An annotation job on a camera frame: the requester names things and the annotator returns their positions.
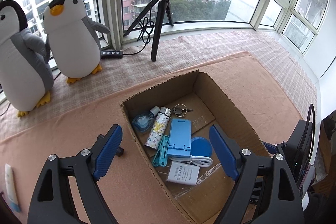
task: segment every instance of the patterned lighter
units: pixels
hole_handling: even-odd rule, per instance
[[[145,146],[157,150],[165,129],[170,119],[171,110],[166,107],[161,107],[160,112],[157,114],[152,130],[149,133]]]

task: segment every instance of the orange penguin beak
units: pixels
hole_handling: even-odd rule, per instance
[[[52,16],[58,16],[63,12],[63,10],[64,10],[64,6],[59,4],[51,8],[50,13]]]

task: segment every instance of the key ring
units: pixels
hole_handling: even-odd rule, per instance
[[[184,104],[177,104],[174,108],[173,108],[173,113],[175,114],[175,109],[176,109],[176,107],[177,106],[184,106],[184,108],[182,108],[182,109],[187,109],[187,107],[186,107],[186,105],[184,105]],[[177,117],[183,117],[183,116],[185,116],[187,114],[187,110],[185,111],[185,114],[183,114],[183,115],[181,115],[181,116],[179,116],[179,115],[177,115],[177,114],[175,114]]]

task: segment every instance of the blue perfume bottle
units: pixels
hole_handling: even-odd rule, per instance
[[[155,106],[150,111],[137,115],[133,121],[132,126],[135,130],[143,133],[152,128],[155,116],[159,113],[160,108]]]

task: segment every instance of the black cable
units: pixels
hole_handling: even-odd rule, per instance
[[[7,112],[7,110],[8,110],[8,108],[9,108],[10,105],[11,105],[11,104],[9,103],[7,109],[5,110],[4,113],[2,113],[2,114],[0,115],[0,117],[6,114],[6,112]]]
[[[312,153],[313,153],[314,138],[315,138],[315,109],[314,109],[314,105],[311,104],[309,106],[307,120],[306,120],[306,125],[305,125],[305,128],[304,128],[304,132],[303,132],[303,135],[302,135],[302,137],[300,139],[300,142],[299,142],[299,148],[296,151],[296,154],[295,154],[295,157],[294,157],[294,161],[293,161],[293,164],[292,164],[291,170],[292,170],[293,173],[294,173],[294,169],[295,169],[295,164],[296,164],[296,162],[297,162],[297,160],[298,160],[298,158],[300,156],[300,152],[302,150],[303,144],[304,144],[306,136],[307,136],[311,113],[313,113],[311,151],[310,151],[309,157],[306,159],[306,162],[303,165],[305,167],[305,169],[307,168],[307,165],[308,165],[308,163],[310,161],[310,158],[312,156]]]
[[[59,77],[61,75],[61,72],[59,72],[56,77],[54,78],[54,81],[57,79],[57,77]]]
[[[142,39],[142,41],[145,45],[138,52],[134,52],[134,53],[131,53],[131,54],[124,54],[124,55],[135,55],[135,54],[138,54],[138,53],[142,52],[145,49],[145,47],[147,46],[147,44],[149,44],[149,42],[151,41],[151,34],[152,34],[152,32],[154,30],[154,27],[155,27],[155,23],[152,21],[152,7],[151,7],[150,12],[149,12],[149,18],[145,17],[142,22],[138,18],[136,18],[135,20],[138,21],[138,24],[141,27],[141,31],[140,31],[140,34],[139,34],[139,37],[138,37],[137,41],[140,41],[140,39]],[[145,33],[148,35],[146,41],[144,40],[144,37],[143,37]]]

